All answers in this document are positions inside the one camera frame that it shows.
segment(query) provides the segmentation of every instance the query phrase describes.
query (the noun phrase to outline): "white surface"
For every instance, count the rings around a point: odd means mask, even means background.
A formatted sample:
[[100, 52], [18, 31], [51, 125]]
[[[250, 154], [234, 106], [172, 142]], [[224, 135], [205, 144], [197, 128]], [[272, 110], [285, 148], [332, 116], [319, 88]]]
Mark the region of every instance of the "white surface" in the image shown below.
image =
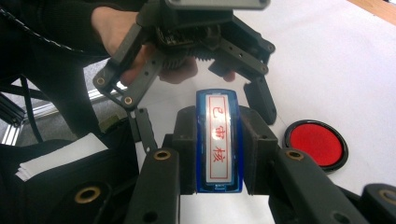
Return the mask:
[[93, 133], [89, 133], [70, 145], [47, 155], [21, 163], [15, 175], [21, 180], [27, 181], [35, 175], [73, 161], [81, 160], [106, 149], [107, 147]]
[[[335, 184], [358, 194], [369, 183], [396, 186], [396, 27], [341, 0], [273, 1], [264, 11], [235, 14], [276, 46], [266, 80], [279, 140], [294, 121], [326, 122], [349, 147], [346, 165], [330, 175]], [[247, 105], [243, 78], [226, 83], [207, 71], [209, 63], [199, 66], [200, 74], [180, 85], [156, 80], [143, 99], [159, 145], [198, 90], [235, 90]], [[245, 191], [182, 196], [180, 221], [274, 223], [267, 200]]]

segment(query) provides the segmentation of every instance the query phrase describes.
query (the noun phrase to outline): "black sleeve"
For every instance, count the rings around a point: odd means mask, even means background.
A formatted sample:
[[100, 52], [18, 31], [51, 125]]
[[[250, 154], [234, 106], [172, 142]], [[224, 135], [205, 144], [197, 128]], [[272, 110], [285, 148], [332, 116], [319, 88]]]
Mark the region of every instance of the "black sleeve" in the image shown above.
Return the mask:
[[40, 34], [72, 48], [103, 51], [91, 25], [91, 14], [97, 7], [138, 11], [145, 0], [22, 0], [26, 23]]

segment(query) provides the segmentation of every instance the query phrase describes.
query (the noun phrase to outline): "red circular object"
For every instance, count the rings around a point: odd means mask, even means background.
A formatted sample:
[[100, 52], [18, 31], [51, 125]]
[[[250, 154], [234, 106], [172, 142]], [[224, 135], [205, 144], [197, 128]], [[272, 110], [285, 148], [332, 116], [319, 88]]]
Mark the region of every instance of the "red circular object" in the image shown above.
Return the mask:
[[290, 143], [294, 148], [309, 154], [319, 166], [333, 165], [343, 155], [337, 136], [317, 124], [304, 124], [295, 128], [291, 132]]
[[300, 120], [285, 132], [285, 147], [299, 149], [325, 172], [332, 172], [347, 162], [347, 143], [334, 128], [317, 120]]

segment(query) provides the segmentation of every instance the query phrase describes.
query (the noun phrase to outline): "human hand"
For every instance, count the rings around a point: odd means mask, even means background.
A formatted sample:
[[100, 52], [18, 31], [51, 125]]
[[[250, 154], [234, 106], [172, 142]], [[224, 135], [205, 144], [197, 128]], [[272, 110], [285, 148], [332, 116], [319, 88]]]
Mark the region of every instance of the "human hand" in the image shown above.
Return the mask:
[[[93, 11], [92, 27], [111, 56], [115, 54], [123, 38], [135, 23], [136, 16], [136, 12], [118, 11], [110, 7], [98, 7]], [[136, 79], [146, 61], [155, 50], [153, 45], [143, 45], [136, 55], [131, 68], [122, 73], [120, 82], [125, 86], [129, 86]], [[178, 84], [190, 77], [194, 77], [197, 73], [198, 67], [195, 59], [188, 57], [176, 69], [163, 69], [159, 77], [162, 81]], [[235, 72], [232, 71], [223, 78], [226, 81], [233, 81], [235, 79]]]

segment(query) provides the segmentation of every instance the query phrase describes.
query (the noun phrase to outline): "black cable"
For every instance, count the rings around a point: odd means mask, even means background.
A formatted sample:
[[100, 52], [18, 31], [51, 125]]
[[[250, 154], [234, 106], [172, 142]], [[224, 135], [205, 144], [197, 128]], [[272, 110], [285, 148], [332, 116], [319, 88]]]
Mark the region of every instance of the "black cable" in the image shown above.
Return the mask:
[[26, 77], [21, 77], [21, 85], [23, 87], [23, 92], [24, 92], [23, 97], [24, 97], [24, 101], [25, 101], [25, 105], [26, 105], [27, 118], [29, 119], [33, 134], [35, 135], [35, 139], [37, 140], [37, 142], [42, 143], [43, 138], [41, 137], [41, 134], [38, 131], [37, 125], [35, 123], [35, 115], [33, 114], [32, 101], [30, 98], [30, 91], [29, 91]]

